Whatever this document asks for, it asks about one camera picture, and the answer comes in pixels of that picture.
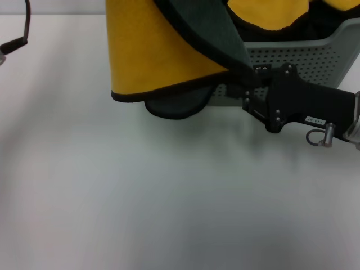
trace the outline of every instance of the black cable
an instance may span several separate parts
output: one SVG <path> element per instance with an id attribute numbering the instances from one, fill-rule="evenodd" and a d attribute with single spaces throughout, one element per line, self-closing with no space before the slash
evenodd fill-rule
<path id="1" fill-rule="evenodd" d="M 24 41 L 28 41 L 29 29 L 30 29 L 30 18 L 32 15 L 32 7 L 30 5 L 30 0 L 25 0 L 26 4 L 26 20 L 25 20 L 25 30 L 24 30 Z"/>
<path id="2" fill-rule="evenodd" d="M 314 133 L 314 132 L 320 132 L 320 133 L 325 133 L 325 130 L 323 129 L 313 129 L 310 130 L 307 134 L 306 134 L 306 140 L 308 141 L 309 144 L 311 144 L 312 146 L 324 146 L 324 141 L 323 139 L 321 141 L 319 141 L 318 143 L 314 143 L 310 140 L 310 134 Z"/>
<path id="3" fill-rule="evenodd" d="M 31 18 L 31 6 L 30 0 L 25 0 L 26 4 L 26 20 L 25 20 L 25 30 L 24 36 L 21 38 L 17 38 L 13 41 L 7 42 L 0 46 L 0 52 L 3 55 L 8 55 L 13 51 L 20 49 L 21 47 L 25 46 L 28 43 L 28 36 L 29 36 L 29 28 L 30 28 L 30 18 Z"/>

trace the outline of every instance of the black mount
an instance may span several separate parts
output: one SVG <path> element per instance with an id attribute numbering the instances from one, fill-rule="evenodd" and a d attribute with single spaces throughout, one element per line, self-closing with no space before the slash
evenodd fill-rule
<path id="1" fill-rule="evenodd" d="M 308 83 L 298 76 L 296 65 L 254 66 L 261 85 L 268 88 L 265 99 L 255 96 L 255 89 L 237 93 L 243 98 L 243 109 L 265 124 L 272 133 L 279 133 L 285 124 L 298 122 L 325 129 L 331 123 L 333 137 L 343 141 L 344 133 L 354 122 L 354 93 Z M 235 97 L 231 89 L 227 96 Z"/>

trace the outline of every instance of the white table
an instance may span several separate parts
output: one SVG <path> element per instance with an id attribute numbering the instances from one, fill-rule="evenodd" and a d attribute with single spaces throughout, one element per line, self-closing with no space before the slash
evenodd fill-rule
<path id="1" fill-rule="evenodd" d="M 359 269 L 360 152 L 308 130 L 117 103 L 104 15 L 33 16 L 0 67 L 0 269 Z"/>

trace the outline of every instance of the gray perforated basket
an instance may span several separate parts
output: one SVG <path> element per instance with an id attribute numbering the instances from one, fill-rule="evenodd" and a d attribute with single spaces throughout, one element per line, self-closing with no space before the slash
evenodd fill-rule
<path id="1" fill-rule="evenodd" d="M 246 43 L 253 65 L 273 67 L 289 62 L 298 67 L 304 80 L 337 88 L 360 52 L 360 19 L 344 22 L 330 37 L 301 42 Z M 241 100 L 225 96 L 226 86 L 219 85 L 209 102 L 210 106 L 241 106 Z M 263 97 L 266 89 L 256 89 Z"/>

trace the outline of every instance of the white label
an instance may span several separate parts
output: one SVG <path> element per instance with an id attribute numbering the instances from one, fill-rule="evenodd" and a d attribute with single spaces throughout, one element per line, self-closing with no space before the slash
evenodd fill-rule
<path id="1" fill-rule="evenodd" d="M 326 124 L 325 120 L 317 119 L 317 118 L 310 117 L 310 116 L 306 117 L 305 122 L 311 122 L 311 123 L 314 123 L 317 125 L 325 125 Z"/>

